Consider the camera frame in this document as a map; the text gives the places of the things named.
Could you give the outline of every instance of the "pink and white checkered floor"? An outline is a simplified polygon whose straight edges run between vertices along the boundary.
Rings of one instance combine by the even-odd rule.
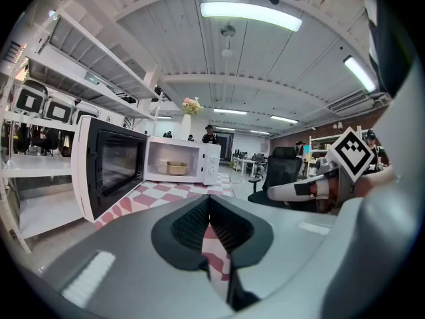
[[[144,181],[104,213],[96,221],[96,228],[99,229],[122,215],[204,194],[233,197],[229,175],[219,173],[214,185]],[[210,226],[205,232],[202,252],[209,261],[212,285],[220,295],[225,296],[230,272],[230,257]]]

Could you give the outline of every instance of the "ceiling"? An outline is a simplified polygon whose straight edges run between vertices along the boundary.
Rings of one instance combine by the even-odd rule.
[[[76,1],[67,12],[89,32],[108,48],[120,46],[146,72],[157,63],[165,93],[177,105],[199,97],[204,115],[218,126],[278,135],[339,119],[327,105],[362,89],[343,64],[349,55],[376,80],[367,59],[367,16],[359,0],[281,0],[276,6],[268,0]],[[302,25],[291,32],[261,21],[204,18],[200,4],[207,1],[277,9],[300,18]],[[226,60],[220,54],[226,39],[220,28],[227,23],[236,34],[225,76]],[[224,115],[213,108],[248,113]],[[300,124],[291,128],[271,115]]]

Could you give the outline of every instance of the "microwave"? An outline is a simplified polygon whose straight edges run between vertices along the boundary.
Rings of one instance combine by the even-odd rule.
[[[81,116],[72,144],[72,184],[84,217],[95,222],[144,180],[216,183],[221,147],[146,136]],[[169,175],[167,162],[184,163],[184,175]]]

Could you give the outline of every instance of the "flower vase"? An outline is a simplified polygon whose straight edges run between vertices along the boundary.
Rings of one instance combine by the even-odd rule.
[[[181,121],[180,136],[178,139],[187,141],[187,138],[189,138],[190,134],[191,134],[191,115],[185,114]]]

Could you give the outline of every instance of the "open microwave door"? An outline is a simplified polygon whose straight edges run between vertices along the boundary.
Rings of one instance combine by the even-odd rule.
[[[95,222],[143,181],[147,136],[82,116],[72,145],[74,192],[84,217]]]

